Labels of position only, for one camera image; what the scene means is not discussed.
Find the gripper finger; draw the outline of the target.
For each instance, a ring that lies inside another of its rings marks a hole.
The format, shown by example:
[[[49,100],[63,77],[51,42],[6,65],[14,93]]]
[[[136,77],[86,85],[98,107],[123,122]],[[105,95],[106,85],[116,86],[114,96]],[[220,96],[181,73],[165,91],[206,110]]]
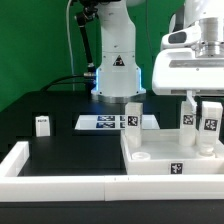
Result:
[[[195,92],[188,90],[186,92],[186,102],[189,107],[189,111],[193,114],[197,114],[197,102],[195,101]]]

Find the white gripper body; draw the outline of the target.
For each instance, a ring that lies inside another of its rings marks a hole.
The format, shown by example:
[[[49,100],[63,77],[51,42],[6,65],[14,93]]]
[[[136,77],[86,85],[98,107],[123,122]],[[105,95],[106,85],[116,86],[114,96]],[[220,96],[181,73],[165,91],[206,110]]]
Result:
[[[196,58],[189,48],[166,49],[155,61],[152,89],[157,95],[224,96],[224,58]]]

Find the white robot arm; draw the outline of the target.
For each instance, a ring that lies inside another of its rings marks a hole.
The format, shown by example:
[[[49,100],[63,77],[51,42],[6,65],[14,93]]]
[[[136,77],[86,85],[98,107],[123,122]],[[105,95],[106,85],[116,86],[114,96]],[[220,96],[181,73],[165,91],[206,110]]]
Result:
[[[127,8],[144,0],[79,0],[81,27],[98,18],[102,61],[91,91],[97,100],[127,102],[146,93],[136,64],[136,29]],[[152,89],[157,95],[224,96],[224,0],[185,0],[161,40]]]

